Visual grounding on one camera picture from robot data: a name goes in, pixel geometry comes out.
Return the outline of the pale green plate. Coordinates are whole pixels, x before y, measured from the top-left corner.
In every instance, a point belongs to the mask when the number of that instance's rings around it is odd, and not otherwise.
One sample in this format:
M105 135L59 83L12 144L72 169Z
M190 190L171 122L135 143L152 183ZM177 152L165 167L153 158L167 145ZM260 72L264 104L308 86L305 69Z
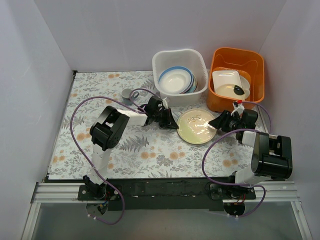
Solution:
M214 119L215 117L205 109L187 110L177 120L177 133L189 144L205 144L213 139L217 133L217 130L209 124Z

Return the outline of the pink plate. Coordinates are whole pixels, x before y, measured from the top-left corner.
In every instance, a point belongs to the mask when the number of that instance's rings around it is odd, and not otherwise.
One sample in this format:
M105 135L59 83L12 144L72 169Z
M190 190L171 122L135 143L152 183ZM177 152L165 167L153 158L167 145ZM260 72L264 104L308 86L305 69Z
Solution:
M194 75L192 75L192 85L186 93L193 93L196 88L197 88L197 79Z

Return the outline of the teal embossed plate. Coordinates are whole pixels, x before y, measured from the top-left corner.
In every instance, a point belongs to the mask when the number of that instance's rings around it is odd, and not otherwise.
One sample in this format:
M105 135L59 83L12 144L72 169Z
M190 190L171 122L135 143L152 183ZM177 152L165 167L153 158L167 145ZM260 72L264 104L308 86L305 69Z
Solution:
M197 78L194 76L194 77L193 77L193 85L192 85L192 87L191 87L191 89L190 89L191 92L194 93L194 92L196 91L197 87L198 87L198 80L197 80Z

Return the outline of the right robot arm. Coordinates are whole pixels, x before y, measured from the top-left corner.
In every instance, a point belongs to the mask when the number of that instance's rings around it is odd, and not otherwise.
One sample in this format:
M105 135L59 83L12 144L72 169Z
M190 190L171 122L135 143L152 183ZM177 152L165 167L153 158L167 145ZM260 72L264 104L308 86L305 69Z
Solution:
M213 200L224 197L237 199L254 191L253 186L271 179L288 179L293 171L291 139L287 136L275 136L263 132L252 132L256 128L258 113L251 109L223 111L208 124L224 133L235 132L235 138L242 145L253 148L250 166L235 171L228 177L230 184L209 185Z

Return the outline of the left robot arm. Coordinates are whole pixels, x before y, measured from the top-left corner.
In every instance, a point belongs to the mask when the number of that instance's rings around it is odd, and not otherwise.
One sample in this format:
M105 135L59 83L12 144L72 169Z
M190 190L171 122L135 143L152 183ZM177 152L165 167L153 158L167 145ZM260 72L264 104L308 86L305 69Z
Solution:
M178 130L167 102L157 96L152 96L147 104L140 106L139 112L120 110L107 106L90 128L93 144L93 170L83 177L89 194L95 200L101 200L107 195L104 180L98 176L106 174L106 167L112 149L119 143L126 127L147 126L153 122L158 123L161 129Z

